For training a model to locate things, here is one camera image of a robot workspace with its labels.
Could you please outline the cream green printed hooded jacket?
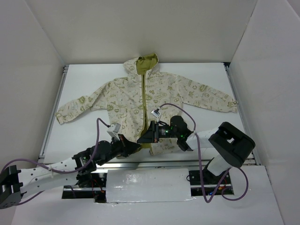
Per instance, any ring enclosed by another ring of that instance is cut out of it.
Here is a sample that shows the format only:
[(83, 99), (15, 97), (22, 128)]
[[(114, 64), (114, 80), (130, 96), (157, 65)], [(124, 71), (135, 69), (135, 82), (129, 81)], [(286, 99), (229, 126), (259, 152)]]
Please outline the cream green printed hooded jacket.
[(155, 53), (126, 61), (126, 77), (64, 104), (55, 114), (57, 121), (64, 124), (87, 110), (107, 110), (110, 122), (119, 123), (120, 133), (136, 142), (154, 120), (151, 112), (158, 107), (162, 108), (163, 121), (180, 115), (184, 104), (221, 113), (237, 112), (237, 101), (230, 95), (181, 75), (161, 72), (158, 62)]

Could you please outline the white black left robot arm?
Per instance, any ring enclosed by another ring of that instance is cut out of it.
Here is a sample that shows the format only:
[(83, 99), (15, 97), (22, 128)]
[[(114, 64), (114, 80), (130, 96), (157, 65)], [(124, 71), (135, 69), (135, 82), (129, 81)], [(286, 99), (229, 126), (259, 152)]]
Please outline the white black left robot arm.
[(0, 174), (0, 207), (7, 209), (24, 203), (24, 199), (36, 193), (61, 186), (86, 187), (92, 181), (92, 172), (121, 155), (128, 157), (140, 145), (127, 140), (124, 135), (111, 142), (99, 141), (71, 158), (51, 165), (31, 169), (18, 169), (16, 165), (5, 166)]

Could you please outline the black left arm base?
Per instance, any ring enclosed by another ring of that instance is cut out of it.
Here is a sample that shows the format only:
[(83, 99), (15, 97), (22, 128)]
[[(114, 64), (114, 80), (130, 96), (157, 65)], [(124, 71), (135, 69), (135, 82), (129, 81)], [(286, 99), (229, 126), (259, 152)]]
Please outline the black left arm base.
[(76, 177), (78, 188), (88, 193), (97, 203), (106, 202), (107, 172), (99, 172), (96, 167), (86, 167)]

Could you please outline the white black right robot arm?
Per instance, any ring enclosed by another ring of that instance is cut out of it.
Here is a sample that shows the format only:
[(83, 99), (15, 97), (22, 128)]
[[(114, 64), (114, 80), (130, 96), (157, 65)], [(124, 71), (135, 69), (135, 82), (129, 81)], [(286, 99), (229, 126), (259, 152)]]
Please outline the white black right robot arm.
[(176, 139), (182, 151), (201, 151), (201, 148), (214, 148), (218, 155), (203, 169), (204, 179), (215, 183), (220, 175), (231, 169), (241, 168), (255, 148), (255, 142), (229, 122), (208, 131), (195, 132), (188, 129), (187, 123), (179, 116), (173, 116), (170, 124), (151, 121), (148, 130), (137, 143), (159, 143), (160, 140)]

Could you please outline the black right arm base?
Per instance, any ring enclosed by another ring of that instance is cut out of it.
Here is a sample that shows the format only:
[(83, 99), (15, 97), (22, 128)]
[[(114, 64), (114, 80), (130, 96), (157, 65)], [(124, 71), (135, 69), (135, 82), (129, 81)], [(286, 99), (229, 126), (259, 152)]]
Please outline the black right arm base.
[[(203, 183), (204, 185), (216, 185), (221, 180), (222, 176), (225, 174), (223, 171), (219, 176), (215, 176), (210, 171), (208, 171), (208, 166), (212, 160), (202, 169)], [(201, 185), (200, 171), (191, 170), (186, 180), (190, 182), (191, 185)]]

